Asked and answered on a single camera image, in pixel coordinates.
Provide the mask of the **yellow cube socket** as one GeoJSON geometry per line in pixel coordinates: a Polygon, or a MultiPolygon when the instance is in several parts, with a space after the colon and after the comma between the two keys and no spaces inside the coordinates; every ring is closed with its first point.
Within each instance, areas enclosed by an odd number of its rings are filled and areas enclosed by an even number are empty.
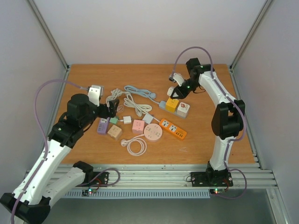
{"type": "Polygon", "coordinates": [[[179,100],[178,99],[171,99],[168,98],[168,100],[165,103],[165,109],[171,113],[174,113],[177,106],[179,104],[179,100]]]}

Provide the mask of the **white cube socket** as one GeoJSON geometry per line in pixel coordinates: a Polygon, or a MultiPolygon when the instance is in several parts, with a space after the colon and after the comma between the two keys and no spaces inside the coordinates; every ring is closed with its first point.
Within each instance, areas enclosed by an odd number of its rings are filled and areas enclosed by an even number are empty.
{"type": "Polygon", "coordinates": [[[186,118],[188,115],[188,112],[190,110],[190,105],[180,102],[178,107],[177,107],[177,115],[182,117],[182,118],[186,118]]]}

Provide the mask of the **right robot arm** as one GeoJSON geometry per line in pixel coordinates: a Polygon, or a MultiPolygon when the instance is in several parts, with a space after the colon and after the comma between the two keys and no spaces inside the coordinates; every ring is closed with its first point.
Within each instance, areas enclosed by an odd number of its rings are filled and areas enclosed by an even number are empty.
{"type": "Polygon", "coordinates": [[[189,79],[184,79],[176,72],[170,74],[169,80],[177,84],[173,90],[169,90],[170,98],[184,99],[190,92],[203,87],[215,105],[211,121],[212,131],[216,136],[213,154],[205,172],[192,173],[193,184],[219,186],[230,178],[228,158],[233,142],[245,127],[245,103],[235,99],[225,89],[212,65],[202,65],[197,58],[191,58],[186,67],[189,79]]]}

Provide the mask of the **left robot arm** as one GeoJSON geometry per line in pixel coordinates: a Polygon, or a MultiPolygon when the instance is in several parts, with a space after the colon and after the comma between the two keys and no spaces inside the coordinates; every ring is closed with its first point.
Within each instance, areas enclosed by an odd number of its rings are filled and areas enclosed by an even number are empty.
{"type": "Polygon", "coordinates": [[[45,148],[22,183],[12,192],[4,193],[0,203],[15,217],[28,224],[41,224],[51,207],[76,186],[92,186],[98,176],[107,173],[93,171],[93,166],[78,161],[70,171],[52,184],[51,176],[63,158],[73,149],[97,118],[116,115],[119,100],[101,104],[100,97],[92,102],[85,94],[75,94],[46,138],[45,148]]]}

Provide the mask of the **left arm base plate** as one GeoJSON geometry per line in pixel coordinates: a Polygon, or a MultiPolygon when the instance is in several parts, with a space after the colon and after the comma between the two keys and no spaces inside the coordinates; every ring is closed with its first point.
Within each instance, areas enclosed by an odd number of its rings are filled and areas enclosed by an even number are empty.
{"type": "Polygon", "coordinates": [[[109,172],[103,172],[100,174],[100,172],[92,172],[87,175],[84,179],[84,186],[92,186],[92,185],[100,185],[101,187],[106,187],[108,184],[109,179],[109,172]]]}

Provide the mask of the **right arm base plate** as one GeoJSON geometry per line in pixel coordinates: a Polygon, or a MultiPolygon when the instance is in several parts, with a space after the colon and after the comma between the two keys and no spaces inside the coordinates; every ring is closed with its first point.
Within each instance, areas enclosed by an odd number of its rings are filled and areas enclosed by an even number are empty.
{"type": "Polygon", "coordinates": [[[233,187],[231,173],[208,174],[207,172],[191,172],[193,187],[233,187]]]}

